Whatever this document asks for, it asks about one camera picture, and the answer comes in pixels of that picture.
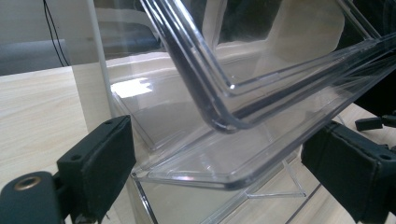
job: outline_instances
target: screw hole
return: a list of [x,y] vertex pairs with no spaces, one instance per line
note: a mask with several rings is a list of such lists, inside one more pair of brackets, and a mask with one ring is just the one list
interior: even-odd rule
[[28,176],[23,180],[20,180],[14,187],[15,190],[25,190],[34,187],[40,183],[41,178],[38,176]]
[[76,160],[79,160],[81,158],[81,156],[80,155],[74,155],[74,156],[72,156],[72,161],[76,161]]
[[384,160],[387,160],[387,161],[390,161],[392,159],[392,157],[387,156],[387,155],[380,155],[379,157],[384,159]]

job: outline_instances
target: wooden table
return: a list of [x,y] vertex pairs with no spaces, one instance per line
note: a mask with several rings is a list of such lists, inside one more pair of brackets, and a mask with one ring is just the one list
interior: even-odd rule
[[[372,115],[351,105],[340,116],[349,128],[354,129],[355,119]],[[88,133],[72,69],[65,67],[0,77],[0,130],[0,188],[26,173],[39,170],[55,173],[56,160]],[[391,128],[368,131],[363,135],[377,143],[396,145],[396,131]],[[313,176],[307,176],[306,181],[315,181]],[[282,216],[284,209],[287,207],[273,210],[278,211],[270,214],[274,222],[279,220],[276,216]],[[105,222],[120,223],[114,211],[109,214],[110,220],[105,219]],[[268,221],[267,215],[265,210],[244,210],[242,205],[224,222],[263,223]],[[387,223],[395,223],[395,220],[390,216]],[[323,187],[317,189],[290,222],[354,223]]]

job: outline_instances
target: clear plastic tray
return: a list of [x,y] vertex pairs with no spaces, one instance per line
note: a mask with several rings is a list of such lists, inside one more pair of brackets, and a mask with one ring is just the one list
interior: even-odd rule
[[204,121],[250,129],[395,48],[348,0],[142,0]]
[[[142,181],[241,189],[395,68],[392,57],[373,62],[396,34],[380,35],[351,2],[142,2],[165,49],[107,61]],[[268,22],[239,24],[239,5],[242,18],[271,12]]]
[[235,134],[217,133],[207,127],[177,76],[144,80],[140,77],[136,82],[150,91],[134,97],[117,94],[117,86],[124,82],[114,84],[113,91],[121,111],[132,114],[136,135],[143,139],[136,139],[136,178],[240,189],[278,164],[310,134],[394,70],[395,64],[395,57],[370,64],[260,125]]

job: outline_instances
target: black clamp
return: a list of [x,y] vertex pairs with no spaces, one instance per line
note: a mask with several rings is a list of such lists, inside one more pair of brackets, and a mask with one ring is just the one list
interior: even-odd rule
[[396,154],[387,147],[333,121],[304,143],[302,161],[355,221],[396,214]]
[[58,161],[59,172],[23,175],[0,195],[1,223],[102,221],[135,164],[131,119],[110,119]]

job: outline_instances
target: black device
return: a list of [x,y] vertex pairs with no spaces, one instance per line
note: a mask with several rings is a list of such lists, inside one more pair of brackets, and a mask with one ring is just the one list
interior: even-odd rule
[[[356,122],[377,129],[381,119]],[[393,117],[382,118],[387,126]],[[355,221],[384,223],[396,214],[396,153],[332,121],[304,143],[302,161]]]
[[131,118],[110,119],[58,161],[59,172],[35,172],[9,182],[0,195],[0,223],[102,221],[134,164]]

